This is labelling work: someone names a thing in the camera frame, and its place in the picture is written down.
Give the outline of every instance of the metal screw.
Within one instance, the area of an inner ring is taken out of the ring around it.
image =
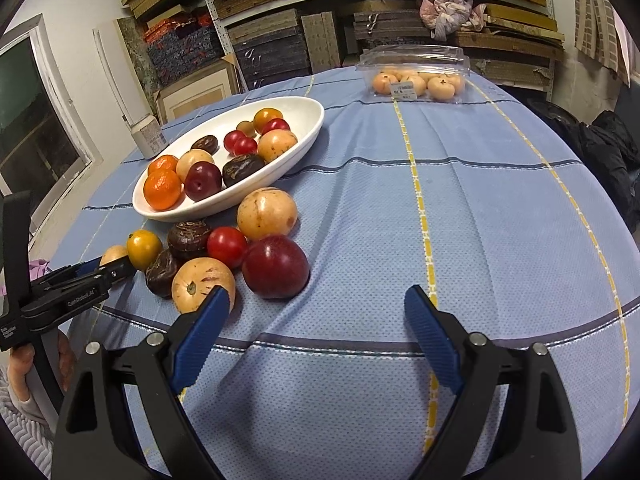
[[[472,332],[471,334],[469,334],[469,341],[471,341],[471,344],[473,346],[486,345],[486,337],[484,336],[484,334],[481,334],[479,332]]]
[[[164,335],[159,332],[153,332],[146,336],[146,342],[151,346],[158,346],[162,341],[164,341]]]
[[[99,349],[100,343],[98,343],[97,341],[91,341],[87,346],[84,347],[84,351],[89,355],[97,354]]]
[[[542,343],[533,343],[533,351],[538,355],[547,355],[549,350]]]

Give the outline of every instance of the person's hand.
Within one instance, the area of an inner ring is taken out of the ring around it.
[[[60,375],[62,376],[62,389],[66,392],[69,381],[74,374],[76,366],[76,356],[69,346],[69,339],[66,338],[60,330],[58,330],[58,352],[60,354]],[[35,351],[33,345],[27,344],[17,349],[11,350],[9,355],[9,367],[7,370],[7,378],[9,384],[15,392],[15,395],[22,402],[27,402],[31,394],[27,387],[26,375],[33,366],[33,356]]]

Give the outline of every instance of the blue tablecloth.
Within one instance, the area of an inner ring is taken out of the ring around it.
[[[562,140],[493,84],[471,82],[470,104],[396,108],[370,95],[354,69],[333,70],[165,127],[174,140],[271,96],[308,95],[326,109],[315,145],[275,184],[298,204],[292,236],[308,255],[310,283],[291,301],[263,301],[238,274],[237,306],[184,399],[228,480],[408,478],[453,400],[446,388],[430,391],[430,366],[404,320],[404,292],[415,283],[469,331],[514,348],[549,345],[584,475],[620,434],[640,394],[638,249]],[[53,267],[99,256],[142,226],[164,239],[169,226],[145,222],[130,203],[146,165],[134,152],[103,183]],[[235,214],[209,222],[234,224]],[[131,346],[176,317],[138,273],[101,314],[76,321],[72,341]],[[469,470],[486,460],[504,394]],[[162,469],[140,400],[129,395],[148,460]]]

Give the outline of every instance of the red cherry tomato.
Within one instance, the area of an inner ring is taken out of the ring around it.
[[[207,253],[211,258],[220,260],[229,269],[242,264],[248,243],[244,235],[233,227],[213,229],[207,239]]]
[[[235,156],[244,155],[245,153],[258,153],[258,143],[249,137],[238,139],[234,144]]]
[[[234,153],[234,145],[238,142],[239,139],[246,137],[244,132],[241,130],[233,130],[225,135],[225,140],[222,141],[222,144],[225,145],[225,149],[233,155]]]
[[[266,134],[268,132],[270,132],[271,130],[289,130],[291,131],[291,128],[289,128],[289,123],[287,123],[287,121],[285,121],[284,119],[272,119],[271,121],[269,121],[268,123],[266,123],[264,125],[264,128],[262,129],[262,134]]]

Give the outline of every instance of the sleeve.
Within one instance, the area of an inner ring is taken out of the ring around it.
[[[47,478],[50,478],[53,436],[46,424],[34,420],[38,418],[37,414],[40,413],[40,410],[33,399],[22,402],[20,408],[12,402],[12,393],[6,380],[6,370],[0,368],[0,415],[2,420],[31,461]]]

